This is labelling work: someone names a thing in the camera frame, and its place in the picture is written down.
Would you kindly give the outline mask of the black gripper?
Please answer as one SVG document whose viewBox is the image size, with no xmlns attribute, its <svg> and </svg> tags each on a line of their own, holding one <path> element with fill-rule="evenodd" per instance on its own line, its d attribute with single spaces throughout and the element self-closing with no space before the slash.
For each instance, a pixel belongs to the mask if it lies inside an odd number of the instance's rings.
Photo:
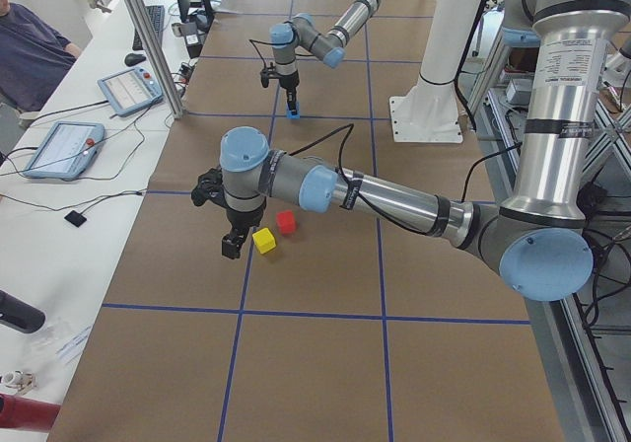
<svg viewBox="0 0 631 442">
<path fill-rule="evenodd" d="M 241 250 L 249 230 L 260 225 L 264 211 L 264 204 L 251 211 L 239 211 L 233 208 L 226 210 L 231 231 L 222 238 L 221 252 L 223 257 L 239 258 L 241 256 Z"/>
<path fill-rule="evenodd" d="M 278 73 L 280 86 L 286 90 L 286 108 L 298 109 L 299 101 L 297 96 L 297 88 L 300 84 L 300 75 L 297 70 L 289 73 Z"/>
</svg>

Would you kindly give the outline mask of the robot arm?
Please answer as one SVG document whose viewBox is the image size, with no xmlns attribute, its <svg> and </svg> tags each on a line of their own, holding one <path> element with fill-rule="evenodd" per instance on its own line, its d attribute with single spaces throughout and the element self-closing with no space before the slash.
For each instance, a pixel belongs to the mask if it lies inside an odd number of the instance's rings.
<svg viewBox="0 0 631 442">
<path fill-rule="evenodd" d="M 358 28 L 381 0 L 354 0 L 323 36 L 311 17 L 297 15 L 270 29 L 281 79 L 297 74 L 295 47 L 334 67 Z M 466 27 L 472 0 L 440 0 L 419 80 L 405 97 L 390 98 L 397 142 L 459 143 L 456 96 L 450 87 L 467 35 L 439 54 L 448 19 Z M 241 126 L 221 140 L 222 179 L 211 200 L 232 225 L 222 255 L 239 258 L 248 231 L 258 226 L 265 197 L 325 212 L 331 202 L 374 212 L 405 230 L 448 240 L 477 256 L 508 285 L 535 301 L 556 301 L 580 290 L 592 274 L 592 252 L 581 235 L 585 216 L 576 204 L 589 139 L 594 133 L 598 82 L 611 37 L 630 21 L 630 0 L 506 0 L 502 26 L 508 45 L 539 41 L 524 141 L 513 191 L 499 207 L 460 203 L 439 195 L 344 170 L 341 149 L 333 168 L 298 153 L 270 150 L 259 130 Z"/>
<path fill-rule="evenodd" d="M 286 115 L 300 116 L 297 89 L 300 75 L 297 48 L 304 49 L 324 65 L 336 68 L 346 55 L 351 38 L 377 13 L 382 0 L 352 0 L 348 9 L 326 32 L 317 29 L 311 15 L 299 13 L 269 30 L 273 61 L 260 71 L 261 85 L 266 88 L 276 79 L 286 94 Z"/>
</svg>

